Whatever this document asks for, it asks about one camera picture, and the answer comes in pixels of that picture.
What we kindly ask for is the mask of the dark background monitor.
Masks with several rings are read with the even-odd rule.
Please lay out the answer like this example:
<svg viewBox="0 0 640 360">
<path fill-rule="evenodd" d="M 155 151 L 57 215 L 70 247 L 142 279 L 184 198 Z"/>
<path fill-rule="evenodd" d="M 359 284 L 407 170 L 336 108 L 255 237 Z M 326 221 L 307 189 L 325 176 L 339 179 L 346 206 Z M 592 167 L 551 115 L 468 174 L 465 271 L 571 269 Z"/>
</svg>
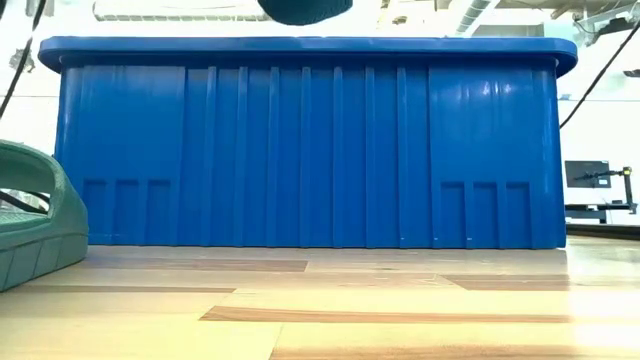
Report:
<svg viewBox="0 0 640 360">
<path fill-rule="evenodd" d="M 611 170 L 607 161 L 566 160 L 568 188 L 610 188 Z"/>
</svg>

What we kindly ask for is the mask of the black aluminium rail frame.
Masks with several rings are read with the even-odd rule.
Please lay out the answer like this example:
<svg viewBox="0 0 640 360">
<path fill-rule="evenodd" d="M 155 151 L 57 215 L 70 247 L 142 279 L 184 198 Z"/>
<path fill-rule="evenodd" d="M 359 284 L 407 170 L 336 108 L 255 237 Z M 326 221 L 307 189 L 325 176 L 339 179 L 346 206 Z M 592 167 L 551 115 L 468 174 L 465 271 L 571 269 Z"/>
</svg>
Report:
<svg viewBox="0 0 640 360">
<path fill-rule="evenodd" d="M 640 241 L 640 226 L 612 224 L 567 224 L 568 235 Z"/>
</svg>

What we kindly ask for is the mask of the white ceiling vent panel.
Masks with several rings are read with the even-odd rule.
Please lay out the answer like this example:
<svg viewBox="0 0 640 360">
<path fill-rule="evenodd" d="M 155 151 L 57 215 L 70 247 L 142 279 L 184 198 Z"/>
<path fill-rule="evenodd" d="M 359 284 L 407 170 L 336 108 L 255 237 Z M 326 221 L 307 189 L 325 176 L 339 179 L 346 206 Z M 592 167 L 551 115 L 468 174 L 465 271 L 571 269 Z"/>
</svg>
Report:
<svg viewBox="0 0 640 360">
<path fill-rule="evenodd" d="M 264 22 L 256 0 L 95 0 L 100 22 Z"/>
</svg>

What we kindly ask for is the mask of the dark background desk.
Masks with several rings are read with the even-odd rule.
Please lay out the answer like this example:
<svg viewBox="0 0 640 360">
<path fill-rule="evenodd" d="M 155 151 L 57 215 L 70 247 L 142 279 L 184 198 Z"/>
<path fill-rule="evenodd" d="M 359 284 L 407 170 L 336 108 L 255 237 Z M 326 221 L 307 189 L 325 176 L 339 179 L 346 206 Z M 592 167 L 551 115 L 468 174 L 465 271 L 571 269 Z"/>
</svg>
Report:
<svg viewBox="0 0 640 360">
<path fill-rule="evenodd" d="M 628 211 L 630 214 L 637 213 L 635 203 L 604 203 L 604 204 L 567 204 L 565 206 L 565 216 L 572 219 L 597 219 L 600 224 L 607 224 L 612 218 L 613 211 Z"/>
</svg>

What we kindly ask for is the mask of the grey ceiling duct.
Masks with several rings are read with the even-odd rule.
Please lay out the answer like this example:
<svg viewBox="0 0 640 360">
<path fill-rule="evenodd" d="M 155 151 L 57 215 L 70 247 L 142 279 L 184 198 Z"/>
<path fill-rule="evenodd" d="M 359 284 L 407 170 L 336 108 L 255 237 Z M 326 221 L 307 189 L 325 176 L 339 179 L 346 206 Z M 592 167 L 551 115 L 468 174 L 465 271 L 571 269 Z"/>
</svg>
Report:
<svg viewBox="0 0 640 360">
<path fill-rule="evenodd" d="M 501 0 L 452 0 L 449 9 L 452 11 L 454 27 L 452 36 L 470 37 L 480 25 L 480 19 L 491 12 Z"/>
</svg>

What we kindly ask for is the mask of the blue plastic bin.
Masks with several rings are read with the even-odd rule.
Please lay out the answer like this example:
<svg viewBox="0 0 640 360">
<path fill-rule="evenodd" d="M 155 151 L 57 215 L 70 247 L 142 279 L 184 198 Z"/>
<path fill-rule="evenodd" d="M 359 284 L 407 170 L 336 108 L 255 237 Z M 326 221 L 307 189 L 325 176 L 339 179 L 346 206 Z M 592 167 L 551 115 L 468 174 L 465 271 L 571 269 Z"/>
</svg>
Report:
<svg viewBox="0 0 640 360">
<path fill-rule="evenodd" d="M 38 57 L 94 244 L 565 245 L 571 41 L 56 36 Z"/>
</svg>

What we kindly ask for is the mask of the green rubber slide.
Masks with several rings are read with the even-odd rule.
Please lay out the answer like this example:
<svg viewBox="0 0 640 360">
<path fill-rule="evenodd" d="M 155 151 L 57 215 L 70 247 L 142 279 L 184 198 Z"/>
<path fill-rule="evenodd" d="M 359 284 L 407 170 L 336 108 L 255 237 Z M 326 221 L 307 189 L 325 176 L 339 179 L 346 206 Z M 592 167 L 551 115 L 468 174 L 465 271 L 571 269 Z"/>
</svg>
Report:
<svg viewBox="0 0 640 360">
<path fill-rule="evenodd" d="M 353 6 L 353 0 L 257 0 L 275 22 L 306 26 L 339 16 Z"/>
<path fill-rule="evenodd" d="M 82 261 L 87 209 L 62 166 L 0 140 L 0 292 Z"/>
</svg>

